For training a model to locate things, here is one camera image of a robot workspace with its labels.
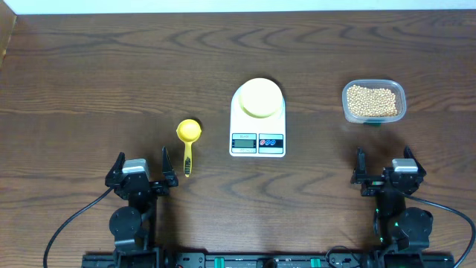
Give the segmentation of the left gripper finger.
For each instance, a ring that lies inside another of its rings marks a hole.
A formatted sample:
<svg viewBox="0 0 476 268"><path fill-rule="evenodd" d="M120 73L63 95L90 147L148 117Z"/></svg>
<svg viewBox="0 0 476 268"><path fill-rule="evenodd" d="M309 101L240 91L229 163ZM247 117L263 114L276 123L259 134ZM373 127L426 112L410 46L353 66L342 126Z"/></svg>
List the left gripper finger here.
<svg viewBox="0 0 476 268"><path fill-rule="evenodd" d="M170 156L166 147L162 147L162 174L169 187L178 187L179 180L170 161Z"/></svg>
<svg viewBox="0 0 476 268"><path fill-rule="evenodd" d="M110 171L105 177L107 187L118 187L123 181L123 165L125 163L125 153L120 152Z"/></svg>

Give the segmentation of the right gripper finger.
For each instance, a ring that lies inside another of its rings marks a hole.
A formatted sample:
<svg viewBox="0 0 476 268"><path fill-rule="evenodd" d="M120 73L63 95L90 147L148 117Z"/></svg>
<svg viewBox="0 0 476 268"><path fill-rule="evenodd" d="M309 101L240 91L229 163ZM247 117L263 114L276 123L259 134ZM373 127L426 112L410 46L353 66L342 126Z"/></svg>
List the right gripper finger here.
<svg viewBox="0 0 476 268"><path fill-rule="evenodd" d="M417 166L417 173L424 177L427 175L427 172L426 170L422 167L422 165L417 161L416 157L414 156L414 154L412 153L411 149L409 146L406 146L405 149L404 149L404 157L406 159L413 159L416 163L416 166Z"/></svg>
<svg viewBox="0 0 476 268"><path fill-rule="evenodd" d="M357 149L357 161L356 166L351 177L352 184L362 184L367 179L367 168L365 163L365 153L359 147Z"/></svg>

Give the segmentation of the yellow measuring scoop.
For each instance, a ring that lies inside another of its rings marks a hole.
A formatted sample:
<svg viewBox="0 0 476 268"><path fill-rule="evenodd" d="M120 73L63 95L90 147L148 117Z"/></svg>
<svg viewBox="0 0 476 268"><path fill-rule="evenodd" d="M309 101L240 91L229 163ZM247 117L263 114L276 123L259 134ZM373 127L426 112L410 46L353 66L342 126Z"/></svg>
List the yellow measuring scoop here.
<svg viewBox="0 0 476 268"><path fill-rule="evenodd" d="M176 133L184 143L184 175L189 177L193 166L192 145L200 138L202 129L197 121L185 119L177 126Z"/></svg>

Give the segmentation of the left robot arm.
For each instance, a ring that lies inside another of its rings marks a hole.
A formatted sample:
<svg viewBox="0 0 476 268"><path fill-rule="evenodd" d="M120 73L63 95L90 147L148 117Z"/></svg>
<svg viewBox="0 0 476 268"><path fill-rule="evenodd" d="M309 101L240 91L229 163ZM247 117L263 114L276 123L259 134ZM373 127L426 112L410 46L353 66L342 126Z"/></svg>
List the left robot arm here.
<svg viewBox="0 0 476 268"><path fill-rule="evenodd" d="M146 159L127 160L124 153L119 153L105 177L105 185L128 202L109 220L109 230L115 238L112 256L116 267L158 267L160 264L160 251L154 247L157 200L179 185L165 147L162 174L162 180L151 181Z"/></svg>

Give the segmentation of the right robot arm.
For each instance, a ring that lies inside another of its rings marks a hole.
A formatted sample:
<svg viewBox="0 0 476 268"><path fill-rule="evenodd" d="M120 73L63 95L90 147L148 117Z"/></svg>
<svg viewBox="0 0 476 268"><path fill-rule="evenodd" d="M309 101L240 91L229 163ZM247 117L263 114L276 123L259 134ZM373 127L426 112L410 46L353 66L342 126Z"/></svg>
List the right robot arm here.
<svg viewBox="0 0 476 268"><path fill-rule="evenodd" d="M429 247L433 216L416 207L407 207L405 199L419 189L426 171L410 147L404 156L393 159L380 175L367 172L364 151L357 149L356 167L351 182L361 186L363 197L376 199L373 230L381 239L381 249L370 253L365 263L382 267L389 255L419 255Z"/></svg>

